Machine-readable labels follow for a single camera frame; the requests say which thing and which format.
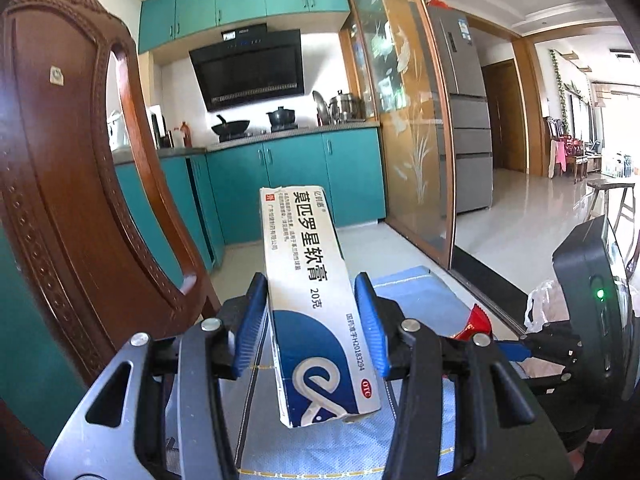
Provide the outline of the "red snack wrapper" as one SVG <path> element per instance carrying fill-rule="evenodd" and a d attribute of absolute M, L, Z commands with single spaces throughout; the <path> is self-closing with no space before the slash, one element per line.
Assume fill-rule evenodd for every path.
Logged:
<path fill-rule="evenodd" d="M 492 326 L 486 312 L 478 304 L 474 304 L 465 326 L 459 333 L 452 336 L 452 338 L 454 338 L 454 340 L 470 341 L 477 335 L 491 339 Z"/>

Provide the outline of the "white blue medicine box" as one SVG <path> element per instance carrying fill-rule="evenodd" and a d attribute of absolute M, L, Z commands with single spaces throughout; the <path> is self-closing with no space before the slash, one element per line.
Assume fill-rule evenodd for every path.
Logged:
<path fill-rule="evenodd" d="M 378 378 L 324 189 L 262 188 L 259 199 L 282 424 L 378 411 Z"/>

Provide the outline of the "teal kitchen base cabinets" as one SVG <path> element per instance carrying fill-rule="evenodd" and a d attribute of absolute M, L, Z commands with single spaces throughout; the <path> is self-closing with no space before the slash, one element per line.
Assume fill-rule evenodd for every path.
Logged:
<path fill-rule="evenodd" d="M 161 150 L 160 166 L 206 269 L 224 248 L 259 240 L 263 186 L 320 185 L 336 226 L 386 216 L 378 126 L 265 134 L 205 148 Z M 44 445 L 85 392 L 37 311 L 8 240 L 1 242 L 1 400 Z"/>

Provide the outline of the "light blue tablecloth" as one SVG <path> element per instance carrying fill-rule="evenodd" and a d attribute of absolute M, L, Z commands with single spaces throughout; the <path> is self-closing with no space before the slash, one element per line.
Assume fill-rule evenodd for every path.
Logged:
<path fill-rule="evenodd" d="M 376 374 L 352 283 L 294 273 L 269 280 L 245 370 L 221 383 L 231 463 L 241 479 L 378 479 L 401 385 Z"/>

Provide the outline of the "black wok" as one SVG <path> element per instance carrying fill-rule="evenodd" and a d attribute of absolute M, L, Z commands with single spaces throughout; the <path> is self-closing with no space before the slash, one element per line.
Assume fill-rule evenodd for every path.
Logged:
<path fill-rule="evenodd" d="M 221 114 L 217 115 L 219 120 L 217 125 L 213 125 L 213 133 L 218 136 L 220 142 L 226 142 L 234 139 L 244 138 L 250 122 L 248 120 L 232 120 L 228 122 Z"/>

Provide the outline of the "dark cooking pot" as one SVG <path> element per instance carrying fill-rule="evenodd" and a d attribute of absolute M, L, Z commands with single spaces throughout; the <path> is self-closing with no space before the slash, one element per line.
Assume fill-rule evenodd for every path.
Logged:
<path fill-rule="evenodd" d="M 272 132 L 297 129 L 295 110 L 279 106 L 276 110 L 267 113 Z"/>

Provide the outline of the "silver refrigerator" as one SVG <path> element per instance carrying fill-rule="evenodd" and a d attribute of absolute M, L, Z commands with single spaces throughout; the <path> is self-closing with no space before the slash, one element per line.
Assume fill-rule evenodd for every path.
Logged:
<path fill-rule="evenodd" d="M 492 145 L 486 88 L 480 58 L 466 16 L 430 4 L 428 15 L 446 79 L 456 156 L 456 211 L 492 204 Z"/>

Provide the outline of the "steel stock pot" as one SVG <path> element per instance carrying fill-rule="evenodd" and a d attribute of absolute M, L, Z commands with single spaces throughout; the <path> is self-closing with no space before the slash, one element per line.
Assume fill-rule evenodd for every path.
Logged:
<path fill-rule="evenodd" d="M 317 107 L 317 119 L 320 126 L 347 124 L 348 122 L 364 122 L 360 99 L 354 94 L 337 92 L 337 95 L 326 101 L 316 90 L 311 92 Z"/>

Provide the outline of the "black range hood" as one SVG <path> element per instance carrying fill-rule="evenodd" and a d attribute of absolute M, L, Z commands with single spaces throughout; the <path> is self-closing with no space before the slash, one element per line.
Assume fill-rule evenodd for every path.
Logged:
<path fill-rule="evenodd" d="M 256 25 L 189 52 L 209 113 L 305 93 L 302 34 Z"/>

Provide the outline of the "glass sliding door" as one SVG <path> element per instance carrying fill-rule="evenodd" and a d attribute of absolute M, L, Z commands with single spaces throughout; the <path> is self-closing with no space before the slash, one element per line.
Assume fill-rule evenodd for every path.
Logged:
<path fill-rule="evenodd" d="M 349 0 L 380 123 L 387 223 L 442 268 L 456 230 L 452 123 L 425 0 Z"/>

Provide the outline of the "brown wooden door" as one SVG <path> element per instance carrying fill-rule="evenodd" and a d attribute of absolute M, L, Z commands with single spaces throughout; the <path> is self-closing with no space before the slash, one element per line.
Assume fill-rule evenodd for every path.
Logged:
<path fill-rule="evenodd" d="M 525 172 L 526 120 L 518 71 L 513 60 L 483 67 L 494 167 Z"/>

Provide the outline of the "carved wooden chair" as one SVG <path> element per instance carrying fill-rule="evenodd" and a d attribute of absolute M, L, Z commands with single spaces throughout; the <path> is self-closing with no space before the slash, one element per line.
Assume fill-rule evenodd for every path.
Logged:
<path fill-rule="evenodd" d="M 145 243 L 107 139 L 107 71 L 134 173 L 180 269 Z M 1 474 L 38 479 L 68 415 L 137 332 L 162 338 L 219 299 L 169 191 L 137 48 L 99 0 L 1 0 Z"/>

